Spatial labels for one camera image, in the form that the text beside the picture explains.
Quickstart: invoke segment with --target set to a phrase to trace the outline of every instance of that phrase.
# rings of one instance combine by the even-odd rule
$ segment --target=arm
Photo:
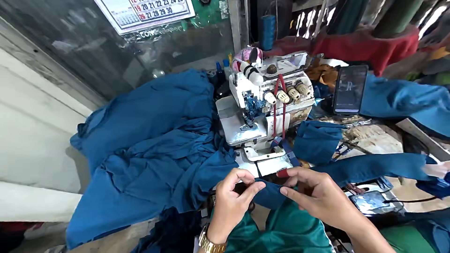
[[[239,195],[233,190],[241,180],[249,187]],[[264,182],[255,182],[255,177],[248,170],[231,170],[216,187],[214,215],[206,233],[209,241],[214,244],[226,243],[228,235],[244,217],[253,197],[265,186]],[[200,248],[198,253],[205,253],[205,250]]]
[[[350,202],[327,173],[295,167],[277,175],[290,177],[285,187],[280,189],[282,194],[310,215],[345,231],[356,253],[395,253],[377,228]],[[295,185],[298,191],[288,188]]]

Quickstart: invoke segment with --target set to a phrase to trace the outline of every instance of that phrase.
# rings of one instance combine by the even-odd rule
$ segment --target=calendar
[[[192,0],[95,0],[119,35],[195,16]]]

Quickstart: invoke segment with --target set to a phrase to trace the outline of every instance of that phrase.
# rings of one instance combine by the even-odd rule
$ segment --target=plastic sheet
[[[214,69],[233,51],[226,0],[196,16],[119,36],[92,0],[5,0],[0,14],[106,99],[150,81],[153,72]]]

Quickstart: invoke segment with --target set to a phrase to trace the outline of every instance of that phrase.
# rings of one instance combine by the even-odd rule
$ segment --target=wall
[[[83,192],[90,179],[87,163],[69,138],[90,113],[0,50],[0,181]]]

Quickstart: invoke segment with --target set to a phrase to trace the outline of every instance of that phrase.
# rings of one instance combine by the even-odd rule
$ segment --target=gold wristwatch
[[[208,231],[209,223],[207,223],[200,234],[200,238],[198,239],[198,245],[200,248],[205,250],[205,253],[223,253],[226,249],[226,243],[224,244],[215,244],[211,242],[206,237],[206,232]]]

